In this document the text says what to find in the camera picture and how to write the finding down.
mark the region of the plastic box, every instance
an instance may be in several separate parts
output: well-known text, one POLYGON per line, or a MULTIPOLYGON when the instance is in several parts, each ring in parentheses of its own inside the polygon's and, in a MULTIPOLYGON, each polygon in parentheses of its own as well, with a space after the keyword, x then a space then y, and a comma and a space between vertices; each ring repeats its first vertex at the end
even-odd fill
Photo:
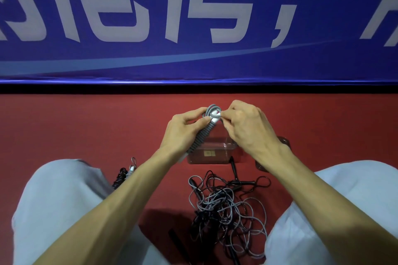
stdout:
POLYGON ((228 164, 237 147, 222 122, 218 121, 205 142, 188 154, 187 161, 189 164, 228 164))

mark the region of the banner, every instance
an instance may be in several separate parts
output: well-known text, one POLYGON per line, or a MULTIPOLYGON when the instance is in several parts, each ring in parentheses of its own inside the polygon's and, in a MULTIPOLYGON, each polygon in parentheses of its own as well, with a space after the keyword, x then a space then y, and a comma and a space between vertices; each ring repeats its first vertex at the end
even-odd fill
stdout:
POLYGON ((398 84, 398 0, 0 0, 1 83, 398 84))

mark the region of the red mat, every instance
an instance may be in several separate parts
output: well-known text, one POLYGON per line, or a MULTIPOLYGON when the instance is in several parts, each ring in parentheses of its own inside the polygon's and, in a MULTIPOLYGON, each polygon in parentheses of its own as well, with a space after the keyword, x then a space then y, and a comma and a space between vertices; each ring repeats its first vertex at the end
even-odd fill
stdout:
MULTIPOLYGON (((372 159, 398 167, 398 95, 214 94, 214 95, 3 95, 0 96, 0 259, 12 263, 11 217, 23 187, 42 164, 60 158, 83 158, 112 182, 119 168, 135 156, 144 162, 159 146, 167 122, 176 114, 212 103, 227 108, 240 99, 260 107, 277 135, 313 171, 354 160, 372 159)), ((237 164, 241 179, 259 176, 254 161, 237 164)), ((143 232, 172 263, 181 261, 167 236, 174 227, 183 237, 192 218, 189 176, 208 169, 232 178, 227 165, 177 164, 147 204, 143 232)), ((264 203, 267 230, 291 203, 272 178, 255 196, 264 203)), ((261 250, 263 238, 254 246, 261 250)), ((217 262, 230 264, 220 249, 217 262)), ((247 258, 242 264, 258 264, 247 258)))

